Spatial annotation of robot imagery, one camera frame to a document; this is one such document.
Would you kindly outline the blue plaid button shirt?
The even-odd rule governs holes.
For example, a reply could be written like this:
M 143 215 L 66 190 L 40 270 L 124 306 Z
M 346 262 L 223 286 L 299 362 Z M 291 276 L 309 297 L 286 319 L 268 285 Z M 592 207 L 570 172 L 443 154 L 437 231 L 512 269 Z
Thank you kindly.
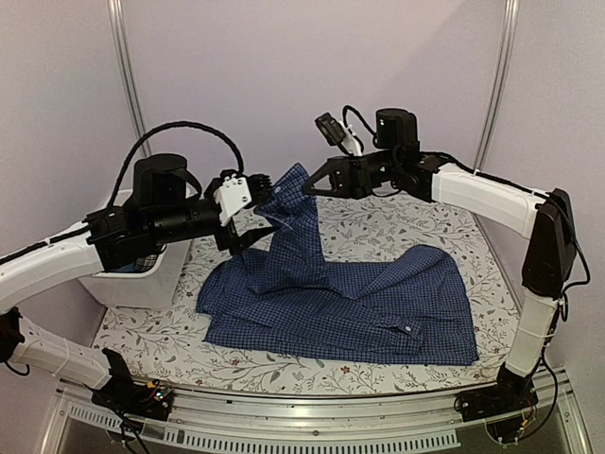
M 206 278 L 197 311 L 220 346 L 378 364 L 468 366 L 478 358 L 470 303 L 455 260 L 416 245 L 390 262 L 329 262 L 307 171 L 292 166 L 257 215 L 267 250 L 224 261 Z

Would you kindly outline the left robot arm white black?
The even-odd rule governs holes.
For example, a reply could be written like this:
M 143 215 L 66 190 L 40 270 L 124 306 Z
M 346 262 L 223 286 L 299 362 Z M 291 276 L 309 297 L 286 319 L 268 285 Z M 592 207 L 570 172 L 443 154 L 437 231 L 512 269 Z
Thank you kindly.
M 113 200 L 60 235 L 1 260 L 1 360 L 34 366 L 102 391 L 120 410 L 140 403 L 140 390 L 122 356 L 57 336 L 22 316 L 24 300 L 82 277 L 114 271 L 158 255 L 171 243 L 211 236 L 221 251 L 241 253 L 269 228 L 239 235 L 233 217 L 266 201 L 270 177 L 224 170 L 207 189 L 184 157 L 163 153 L 137 161 L 132 192 Z

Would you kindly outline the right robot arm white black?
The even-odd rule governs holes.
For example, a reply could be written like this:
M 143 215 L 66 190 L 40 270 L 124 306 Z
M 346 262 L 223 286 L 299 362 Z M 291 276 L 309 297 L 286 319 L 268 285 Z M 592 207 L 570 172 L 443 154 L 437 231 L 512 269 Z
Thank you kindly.
M 568 293 L 586 286 L 591 275 L 573 281 L 576 262 L 585 264 L 569 194 L 559 188 L 528 188 L 472 169 L 445 151 L 421 147 L 417 117 L 401 108 L 383 108 L 370 128 L 372 150 L 352 126 L 330 113 L 314 121 L 339 155 L 327 160 L 304 184 L 306 194 L 364 199 L 384 183 L 419 201 L 465 210 L 509 231 L 524 242 L 519 263 L 523 291 L 519 322 L 506 359 L 492 386 L 463 392 L 460 411 L 508 412 L 535 403 L 533 376 L 559 322 L 569 315 Z

